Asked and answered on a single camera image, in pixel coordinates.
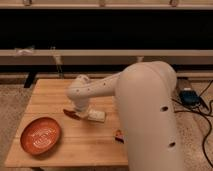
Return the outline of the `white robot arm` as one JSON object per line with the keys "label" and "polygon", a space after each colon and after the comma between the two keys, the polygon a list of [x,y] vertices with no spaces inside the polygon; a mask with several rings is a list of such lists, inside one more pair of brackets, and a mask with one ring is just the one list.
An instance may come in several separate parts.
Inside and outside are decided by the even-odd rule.
{"label": "white robot arm", "polygon": [[185,171],[171,96],[177,76],[166,62],[139,62],[92,82],[78,76],[67,96],[85,118],[93,97],[115,98],[129,171]]}

